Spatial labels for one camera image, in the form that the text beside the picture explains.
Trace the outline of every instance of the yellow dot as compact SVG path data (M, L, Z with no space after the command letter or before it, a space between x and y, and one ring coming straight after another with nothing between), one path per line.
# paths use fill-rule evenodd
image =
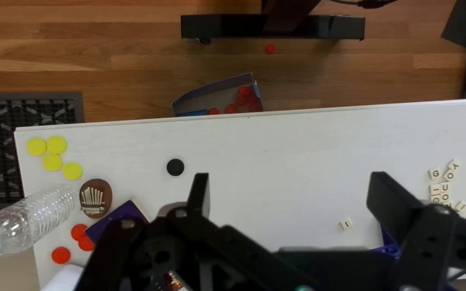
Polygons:
M41 138L32 138L32 139L28 139L28 143L27 143L27 151L28 151L28 154L32 154L32 156L44 156L44 152L46 152L46 141L44 139L41 139Z
M53 136L48 141L48 149L49 149L49 154L61 156L61 154L67 152L69 143L62 136Z
M44 167L48 172L59 172L59 170L62 169L62 157L61 157L61 156L48 154L48 156L43 159L43 167Z
M80 180L83 173L85 173L83 167L77 162L70 162L62 169L62 175L70 181Z

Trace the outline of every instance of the plastic water bottle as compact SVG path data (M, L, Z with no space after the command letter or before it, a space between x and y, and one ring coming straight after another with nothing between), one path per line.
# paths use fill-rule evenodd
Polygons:
M78 190L61 188L30 196L0 211L0 256L33 248L75 211Z

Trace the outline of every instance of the black dot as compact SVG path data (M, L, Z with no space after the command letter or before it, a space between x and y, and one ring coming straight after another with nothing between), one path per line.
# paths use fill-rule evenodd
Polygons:
M180 159L171 160L169 165L167 165L167 172L169 172L172 177L180 177L180 175L185 172L185 164L184 164L184 160L180 160Z

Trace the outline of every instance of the purple object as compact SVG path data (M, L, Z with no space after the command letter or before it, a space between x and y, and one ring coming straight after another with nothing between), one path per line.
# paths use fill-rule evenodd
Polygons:
M137 207L133 201L129 201L122 204L119 209L111 212L108 217L100 220L98 224L91 225L87 230L87 235L91 238L95 245L98 245L109 227L114 220L124 220L124 219L138 219L148 224L148 219L142 214L142 211Z

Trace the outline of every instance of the white table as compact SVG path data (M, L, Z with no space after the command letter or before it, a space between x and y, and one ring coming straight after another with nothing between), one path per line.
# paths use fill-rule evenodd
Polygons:
M428 199L428 170L459 159L454 199L466 202L466 101L20 128L28 194L67 183L27 154L30 138L54 135L70 143L66 159L87 170L78 185L104 178L114 207L135 198L148 219L187 201L195 173L211 173L211 219L269 249L379 246L366 209L371 172L389 172ZM167 173L171 159L185 162L182 177ZM355 222L350 232L339 227L345 217ZM51 261L56 246L70 246L77 264L88 261L70 238L78 222L93 220L80 214L36 245L41 285L59 270Z

